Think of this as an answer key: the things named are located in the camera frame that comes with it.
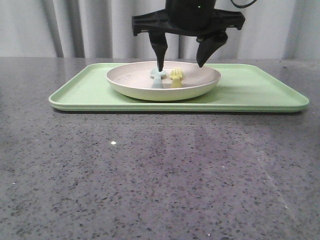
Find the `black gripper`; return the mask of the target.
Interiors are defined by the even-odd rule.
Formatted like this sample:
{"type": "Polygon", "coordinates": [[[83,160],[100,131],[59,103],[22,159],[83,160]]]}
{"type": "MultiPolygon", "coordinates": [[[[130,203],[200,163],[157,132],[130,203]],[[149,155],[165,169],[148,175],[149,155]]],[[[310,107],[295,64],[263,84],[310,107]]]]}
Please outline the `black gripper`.
{"type": "Polygon", "coordinates": [[[168,49],[165,33],[196,37],[196,61],[202,68],[227,42],[228,28],[242,29],[245,17],[241,12],[216,9],[215,4],[214,0],[167,0],[164,9],[132,17],[133,35],[149,35],[159,72],[163,71],[168,49]]]}

